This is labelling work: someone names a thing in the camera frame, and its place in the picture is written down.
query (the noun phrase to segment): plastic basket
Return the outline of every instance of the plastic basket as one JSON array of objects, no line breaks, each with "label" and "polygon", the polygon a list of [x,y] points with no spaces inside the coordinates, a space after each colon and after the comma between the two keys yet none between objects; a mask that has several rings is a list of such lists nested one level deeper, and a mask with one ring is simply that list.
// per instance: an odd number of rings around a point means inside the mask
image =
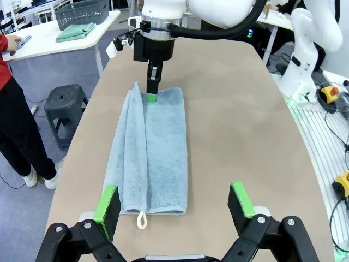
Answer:
[{"label": "plastic basket", "polygon": [[85,25],[96,23],[99,25],[109,15],[108,0],[85,0],[67,4],[55,12],[59,29],[62,31],[70,25]]}]

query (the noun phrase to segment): stool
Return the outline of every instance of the stool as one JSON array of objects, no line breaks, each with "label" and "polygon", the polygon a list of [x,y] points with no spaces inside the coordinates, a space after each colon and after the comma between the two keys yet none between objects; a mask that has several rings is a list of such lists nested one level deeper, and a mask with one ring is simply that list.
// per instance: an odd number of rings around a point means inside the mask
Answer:
[{"label": "stool", "polygon": [[46,117],[60,149],[68,147],[74,135],[60,138],[58,136],[59,126],[72,123],[76,129],[84,111],[82,103],[87,105],[88,100],[78,84],[56,87],[47,98],[44,106]]}]

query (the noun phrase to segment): sneaker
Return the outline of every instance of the sneaker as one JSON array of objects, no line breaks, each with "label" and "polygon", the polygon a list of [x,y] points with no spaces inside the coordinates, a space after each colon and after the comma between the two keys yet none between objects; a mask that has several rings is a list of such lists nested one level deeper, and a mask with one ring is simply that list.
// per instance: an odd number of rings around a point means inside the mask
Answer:
[{"label": "sneaker", "polygon": [[28,176],[23,177],[24,181],[26,182],[27,187],[33,187],[37,184],[38,176],[35,169],[31,166],[31,172]]},{"label": "sneaker", "polygon": [[45,179],[45,186],[50,190],[56,189],[57,184],[58,184],[59,175],[61,173],[61,168],[59,168],[58,166],[55,165],[55,169],[56,169],[55,177],[51,178],[51,179]]}]

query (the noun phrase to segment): brown tabletop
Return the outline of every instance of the brown tabletop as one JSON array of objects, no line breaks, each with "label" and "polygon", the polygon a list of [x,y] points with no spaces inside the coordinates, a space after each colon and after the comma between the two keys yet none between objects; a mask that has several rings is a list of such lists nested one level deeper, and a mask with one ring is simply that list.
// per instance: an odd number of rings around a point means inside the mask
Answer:
[{"label": "brown tabletop", "polygon": [[[83,115],[65,161],[48,225],[73,226],[95,210],[119,114],[135,81],[146,87],[147,63],[131,49],[110,60]],[[276,84],[251,45],[178,39],[164,63],[161,89],[180,87],[188,129],[188,209],[183,216],[121,215],[114,244],[127,261],[147,254],[228,251],[237,233],[228,187],[243,181],[254,205],[273,217],[299,216],[320,261],[334,261],[328,218],[310,158]],[[81,261],[94,261],[91,255]],[[254,261],[273,261],[259,251]]]}]

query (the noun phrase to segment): green cloth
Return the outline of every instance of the green cloth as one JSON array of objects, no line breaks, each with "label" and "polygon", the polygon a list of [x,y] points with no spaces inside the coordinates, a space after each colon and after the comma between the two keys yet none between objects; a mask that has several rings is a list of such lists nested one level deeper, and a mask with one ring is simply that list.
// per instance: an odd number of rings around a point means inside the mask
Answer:
[{"label": "green cloth", "polygon": [[89,23],[88,25],[70,25],[56,38],[56,42],[65,42],[85,38],[96,25]]}]

